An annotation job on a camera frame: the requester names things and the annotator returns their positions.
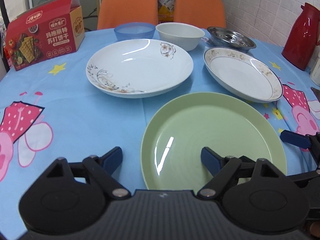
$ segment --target cracker box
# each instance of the cracker box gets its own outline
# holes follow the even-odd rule
[[[6,47],[16,70],[76,52],[84,39],[79,0],[50,0],[12,21]]]

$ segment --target translucent blue plastic bowl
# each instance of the translucent blue plastic bowl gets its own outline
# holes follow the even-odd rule
[[[132,39],[152,39],[156,27],[150,23],[127,23],[115,28],[118,41]]]

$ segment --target cartoon tablecloth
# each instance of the cartoon tablecloth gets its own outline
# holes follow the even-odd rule
[[[112,29],[86,33],[78,52],[46,60],[23,70],[10,70],[0,82],[0,231],[8,240],[25,231],[19,216],[22,194],[57,157],[78,162],[103,155],[115,146],[124,159],[115,177],[134,192],[145,188],[140,167],[140,144],[146,125],[165,103],[180,95],[213,91],[231,95],[210,76],[203,53],[210,47],[204,38],[190,51],[194,70],[178,88],[152,98],[124,99],[106,95],[87,80],[85,67],[99,49],[116,42]],[[255,41],[251,53],[267,64],[284,85],[284,96],[275,103],[248,102],[280,134],[319,131],[320,103],[308,73],[288,63],[282,48]],[[315,168],[309,152],[283,144],[288,174]]]

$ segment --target white brick wall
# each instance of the white brick wall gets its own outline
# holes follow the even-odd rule
[[[320,0],[222,0],[227,28],[252,38],[284,46],[305,2],[320,8]]]

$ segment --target red thermos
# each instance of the red thermos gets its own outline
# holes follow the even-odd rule
[[[303,11],[292,26],[282,56],[292,65],[305,70],[316,45],[320,45],[320,11],[308,3],[301,5],[301,8]]]

